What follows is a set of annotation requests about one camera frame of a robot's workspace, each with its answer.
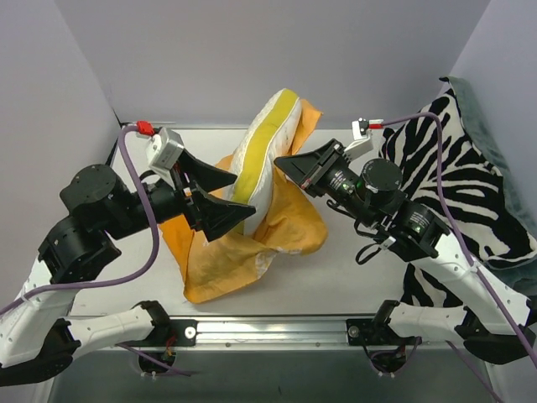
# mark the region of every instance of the yellow towel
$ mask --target yellow towel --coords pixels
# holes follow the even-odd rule
[[[321,112],[302,99],[302,115],[291,145],[296,154],[314,131]],[[228,170],[232,156],[216,166]],[[201,303],[258,280],[278,253],[311,254],[328,236],[326,225],[310,201],[275,169],[273,198],[265,219],[249,238],[234,231],[208,243],[180,216],[160,226],[164,241],[179,263],[185,298]],[[222,197],[222,189],[214,191]]]

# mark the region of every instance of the red connector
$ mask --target red connector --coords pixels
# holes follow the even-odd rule
[[[136,122],[136,126],[138,127],[138,131],[141,134],[144,134],[146,136],[154,135],[154,129],[153,129],[153,126],[151,126],[151,123],[145,122],[144,120],[138,120]]]

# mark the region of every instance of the bolt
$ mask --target bolt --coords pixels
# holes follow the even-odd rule
[[[191,340],[196,335],[196,330],[192,326],[188,326],[185,329],[185,337]]]
[[[360,334],[360,329],[358,329],[358,326],[351,326],[348,330],[349,336],[352,338],[357,338],[358,334]]]

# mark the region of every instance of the zebra print pillow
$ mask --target zebra print pillow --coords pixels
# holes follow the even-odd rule
[[[470,251],[500,279],[510,268],[528,263],[532,263],[529,269],[535,272],[537,242],[506,209],[502,173],[483,156],[465,130],[453,89],[424,107],[424,111],[437,114],[442,122],[444,196]],[[386,129],[383,137],[380,156],[403,171],[402,190],[448,223],[436,193],[434,121],[414,119],[397,131]],[[435,278],[412,264],[405,273],[401,300],[421,306],[461,304]]]

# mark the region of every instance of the gray wall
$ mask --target gray wall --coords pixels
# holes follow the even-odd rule
[[[52,0],[0,2],[0,305],[18,293],[37,248],[66,214],[58,193],[106,158],[117,123]],[[29,401],[33,387],[0,389]]]
[[[56,0],[122,120],[248,124],[283,86],[322,124],[413,112],[489,0]]]
[[[537,217],[535,16],[535,0],[492,0],[452,74],[471,82],[519,192]],[[506,401],[535,401],[537,373],[528,359],[493,372]]]

